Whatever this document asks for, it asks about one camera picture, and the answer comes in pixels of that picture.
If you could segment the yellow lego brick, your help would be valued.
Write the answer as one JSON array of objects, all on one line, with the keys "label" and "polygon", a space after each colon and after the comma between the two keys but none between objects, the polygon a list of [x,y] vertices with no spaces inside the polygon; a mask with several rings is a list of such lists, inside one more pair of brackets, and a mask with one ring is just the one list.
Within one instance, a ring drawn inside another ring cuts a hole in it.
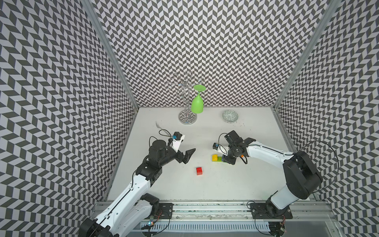
[{"label": "yellow lego brick", "polygon": [[217,154],[214,154],[213,156],[212,156],[212,162],[218,162],[218,155]]}]

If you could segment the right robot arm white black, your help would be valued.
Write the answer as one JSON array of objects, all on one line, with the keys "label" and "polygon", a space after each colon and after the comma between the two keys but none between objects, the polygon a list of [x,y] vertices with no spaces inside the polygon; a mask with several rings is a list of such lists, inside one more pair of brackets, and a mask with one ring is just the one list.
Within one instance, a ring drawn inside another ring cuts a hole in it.
[{"label": "right robot arm white black", "polygon": [[213,145],[213,149],[222,154],[224,163],[234,165],[240,158],[246,164],[248,158],[256,158],[283,169],[286,184],[265,202],[269,217],[279,215],[299,199],[307,199],[323,181],[315,163],[305,152],[280,151],[250,137],[242,139],[234,130],[224,134],[224,138],[227,148],[218,143]]}]

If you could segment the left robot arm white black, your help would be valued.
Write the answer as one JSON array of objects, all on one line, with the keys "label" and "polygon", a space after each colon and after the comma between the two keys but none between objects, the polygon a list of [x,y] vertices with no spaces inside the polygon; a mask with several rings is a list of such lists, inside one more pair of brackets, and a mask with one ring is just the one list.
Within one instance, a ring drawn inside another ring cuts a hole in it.
[{"label": "left robot arm white black", "polygon": [[80,237],[126,237],[137,224],[159,213],[159,198],[148,193],[171,161],[187,164],[195,148],[181,152],[182,139],[156,140],[149,153],[133,172],[124,191],[96,218],[85,219],[79,227]]}]

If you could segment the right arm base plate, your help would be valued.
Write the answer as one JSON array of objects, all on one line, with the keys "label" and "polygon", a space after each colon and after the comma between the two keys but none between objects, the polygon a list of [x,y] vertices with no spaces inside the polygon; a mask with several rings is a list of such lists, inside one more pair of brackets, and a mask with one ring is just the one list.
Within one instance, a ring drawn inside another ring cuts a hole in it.
[{"label": "right arm base plate", "polygon": [[280,210],[271,204],[251,202],[248,204],[248,208],[250,209],[254,219],[293,219],[293,215],[289,206]]}]

